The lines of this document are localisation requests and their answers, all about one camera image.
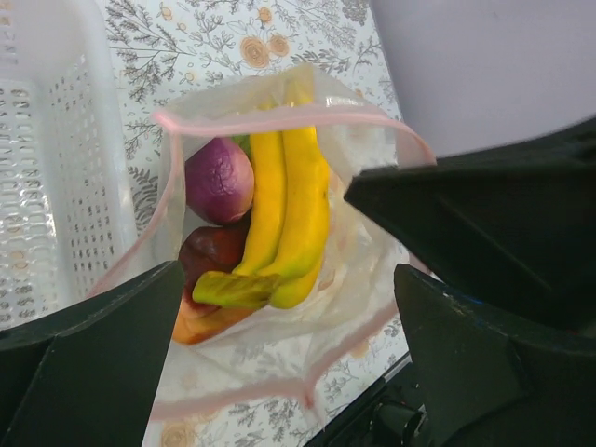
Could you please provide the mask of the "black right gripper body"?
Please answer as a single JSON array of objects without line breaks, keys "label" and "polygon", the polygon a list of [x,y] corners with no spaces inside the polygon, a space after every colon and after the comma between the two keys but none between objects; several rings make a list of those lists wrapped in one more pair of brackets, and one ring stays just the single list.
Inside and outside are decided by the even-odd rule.
[{"label": "black right gripper body", "polygon": [[399,358],[306,445],[427,446],[427,412],[411,356]]}]

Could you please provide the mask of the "purple onion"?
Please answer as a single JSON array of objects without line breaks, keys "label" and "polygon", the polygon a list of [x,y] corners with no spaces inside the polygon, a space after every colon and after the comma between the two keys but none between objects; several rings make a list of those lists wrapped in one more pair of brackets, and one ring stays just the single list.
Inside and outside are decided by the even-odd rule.
[{"label": "purple onion", "polygon": [[224,225],[251,207],[251,162],[230,138],[215,138],[185,162],[186,205],[204,221]]}]

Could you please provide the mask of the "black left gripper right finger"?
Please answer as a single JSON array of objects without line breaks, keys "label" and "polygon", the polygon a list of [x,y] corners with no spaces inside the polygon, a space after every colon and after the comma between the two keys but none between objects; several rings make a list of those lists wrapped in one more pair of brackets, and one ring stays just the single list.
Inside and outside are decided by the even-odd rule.
[{"label": "black left gripper right finger", "polygon": [[592,446],[595,342],[407,265],[394,289],[437,446]]}]

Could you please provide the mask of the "yellow banana bunch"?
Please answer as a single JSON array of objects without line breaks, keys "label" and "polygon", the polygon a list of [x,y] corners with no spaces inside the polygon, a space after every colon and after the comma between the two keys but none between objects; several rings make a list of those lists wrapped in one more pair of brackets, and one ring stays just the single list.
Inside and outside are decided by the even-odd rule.
[{"label": "yellow banana bunch", "polygon": [[314,127],[249,136],[254,193],[243,258],[234,272],[275,277],[265,297],[289,309],[312,291],[330,232],[330,168]]}]

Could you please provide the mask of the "clear zip top bag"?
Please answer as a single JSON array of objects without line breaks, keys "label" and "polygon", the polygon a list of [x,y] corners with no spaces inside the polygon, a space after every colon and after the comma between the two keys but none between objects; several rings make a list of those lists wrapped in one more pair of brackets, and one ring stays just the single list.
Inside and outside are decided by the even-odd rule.
[{"label": "clear zip top bag", "polygon": [[155,112],[164,131],[156,210],[137,241],[91,295],[173,260],[196,225],[185,207],[184,162],[214,137],[314,128],[331,170],[331,232],[322,270],[291,310],[266,307],[196,345],[173,343],[152,416],[168,419],[262,396],[318,404],[322,374],[396,314],[391,274],[406,250],[345,202],[363,169],[432,165],[436,158],[408,126],[310,64],[188,93]]}]

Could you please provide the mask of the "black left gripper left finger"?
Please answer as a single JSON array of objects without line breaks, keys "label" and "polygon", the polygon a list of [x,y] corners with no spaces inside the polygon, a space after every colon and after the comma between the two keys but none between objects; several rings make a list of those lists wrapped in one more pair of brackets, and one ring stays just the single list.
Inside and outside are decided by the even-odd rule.
[{"label": "black left gripper left finger", "polygon": [[2,445],[141,445],[183,284],[165,262],[3,331]]}]

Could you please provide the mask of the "green cabbage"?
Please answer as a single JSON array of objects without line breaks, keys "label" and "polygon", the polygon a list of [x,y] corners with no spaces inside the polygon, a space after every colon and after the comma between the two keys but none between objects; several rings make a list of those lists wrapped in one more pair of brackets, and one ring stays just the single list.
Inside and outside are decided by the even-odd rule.
[{"label": "green cabbage", "polygon": [[251,158],[251,142],[249,135],[235,135],[231,137],[231,140],[240,147],[248,158]]}]

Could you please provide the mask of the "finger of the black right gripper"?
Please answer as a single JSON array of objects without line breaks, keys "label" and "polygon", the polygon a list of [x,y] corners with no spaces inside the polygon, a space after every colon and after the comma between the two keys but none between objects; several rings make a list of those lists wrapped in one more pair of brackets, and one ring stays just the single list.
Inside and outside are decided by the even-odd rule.
[{"label": "finger of the black right gripper", "polygon": [[345,200],[465,295],[559,329],[595,324],[595,122],[370,169]]}]

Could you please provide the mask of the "white plastic basket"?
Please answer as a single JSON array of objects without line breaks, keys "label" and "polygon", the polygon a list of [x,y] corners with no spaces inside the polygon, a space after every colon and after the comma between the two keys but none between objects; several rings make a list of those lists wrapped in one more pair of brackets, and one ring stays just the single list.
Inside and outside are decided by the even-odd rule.
[{"label": "white plastic basket", "polygon": [[93,1],[1,5],[1,326],[89,297],[137,237]]}]

